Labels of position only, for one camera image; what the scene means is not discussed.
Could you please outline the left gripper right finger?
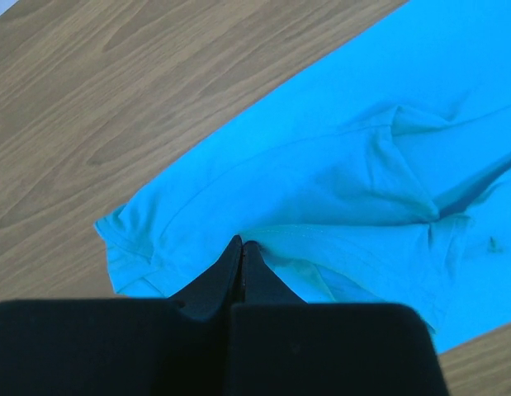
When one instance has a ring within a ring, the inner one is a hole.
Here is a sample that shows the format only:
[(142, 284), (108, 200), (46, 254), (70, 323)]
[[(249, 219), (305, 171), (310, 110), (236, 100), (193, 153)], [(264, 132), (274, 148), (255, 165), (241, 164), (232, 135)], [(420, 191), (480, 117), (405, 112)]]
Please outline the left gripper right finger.
[(266, 264), (255, 242), (243, 245), (241, 295), (246, 304), (305, 304)]

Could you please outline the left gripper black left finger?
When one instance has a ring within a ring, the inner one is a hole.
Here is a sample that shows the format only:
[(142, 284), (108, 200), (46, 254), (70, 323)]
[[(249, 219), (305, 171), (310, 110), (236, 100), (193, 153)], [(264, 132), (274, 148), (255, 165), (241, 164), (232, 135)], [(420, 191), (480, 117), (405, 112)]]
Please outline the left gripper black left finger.
[(195, 280), (168, 298), (189, 319), (208, 322), (234, 300), (242, 263), (242, 240), (234, 236), (219, 259)]

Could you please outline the cyan polo t shirt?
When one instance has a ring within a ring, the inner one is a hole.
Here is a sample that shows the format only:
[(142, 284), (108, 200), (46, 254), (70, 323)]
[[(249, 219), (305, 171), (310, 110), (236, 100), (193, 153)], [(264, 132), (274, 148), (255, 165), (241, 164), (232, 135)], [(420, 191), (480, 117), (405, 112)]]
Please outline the cyan polo t shirt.
[(511, 1), (412, 1), (99, 219), (114, 291), (230, 239), (310, 303), (399, 303), (443, 352), (511, 322)]

